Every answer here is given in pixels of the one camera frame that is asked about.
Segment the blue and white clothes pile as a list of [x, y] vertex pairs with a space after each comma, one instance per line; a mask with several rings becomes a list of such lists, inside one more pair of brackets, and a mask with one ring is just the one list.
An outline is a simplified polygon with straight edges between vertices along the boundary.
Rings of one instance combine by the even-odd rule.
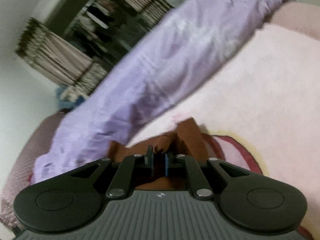
[[75, 109], [87, 99], [86, 94], [73, 86], [58, 87], [55, 96], [59, 109]]

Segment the quilted mauve headboard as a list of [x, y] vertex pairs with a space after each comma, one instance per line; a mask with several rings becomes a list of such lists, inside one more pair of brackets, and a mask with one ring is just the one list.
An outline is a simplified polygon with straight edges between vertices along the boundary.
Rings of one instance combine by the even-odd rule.
[[29, 186], [35, 160], [49, 151], [55, 131], [65, 115], [66, 112], [58, 111], [44, 119], [18, 155], [1, 192], [1, 223], [7, 228], [22, 227], [14, 214], [14, 199]]

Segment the pink printed blanket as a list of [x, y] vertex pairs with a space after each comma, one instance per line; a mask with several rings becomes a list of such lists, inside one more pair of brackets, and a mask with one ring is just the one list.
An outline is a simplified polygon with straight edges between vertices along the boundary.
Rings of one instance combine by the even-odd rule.
[[263, 174], [304, 193], [302, 225], [319, 239], [319, 7], [284, 4], [231, 61], [131, 144], [193, 118], [231, 152], [246, 149]]

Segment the brown padded jacket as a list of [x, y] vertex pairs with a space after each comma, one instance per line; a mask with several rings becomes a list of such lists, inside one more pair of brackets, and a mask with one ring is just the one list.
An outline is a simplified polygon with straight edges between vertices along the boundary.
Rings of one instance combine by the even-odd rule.
[[225, 160], [221, 146], [210, 135], [202, 133], [192, 118], [178, 123], [174, 131], [151, 137], [130, 147], [112, 141], [106, 156], [115, 162], [121, 162], [128, 155], [145, 154], [149, 146], [153, 147], [155, 155], [165, 152], [191, 155], [200, 163], [209, 158]]

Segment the dark window with hanging clothes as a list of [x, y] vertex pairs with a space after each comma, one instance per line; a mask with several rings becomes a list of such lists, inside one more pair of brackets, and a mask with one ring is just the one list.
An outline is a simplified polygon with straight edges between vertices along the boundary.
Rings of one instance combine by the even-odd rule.
[[125, 0], [60, 0], [46, 26], [106, 69], [152, 29]]

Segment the left beige striped curtain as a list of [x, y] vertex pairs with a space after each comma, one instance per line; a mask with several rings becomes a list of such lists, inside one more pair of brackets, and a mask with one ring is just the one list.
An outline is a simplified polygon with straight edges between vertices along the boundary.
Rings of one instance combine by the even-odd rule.
[[108, 74], [101, 60], [88, 57], [32, 17], [20, 36], [16, 54], [54, 83], [86, 95]]

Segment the purple duvet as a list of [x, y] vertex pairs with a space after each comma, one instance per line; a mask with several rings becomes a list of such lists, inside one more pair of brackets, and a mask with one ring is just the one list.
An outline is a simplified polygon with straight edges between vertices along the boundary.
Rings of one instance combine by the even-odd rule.
[[186, 0], [122, 58], [69, 112], [31, 183], [53, 178], [127, 144], [147, 123], [190, 95], [289, 0]]

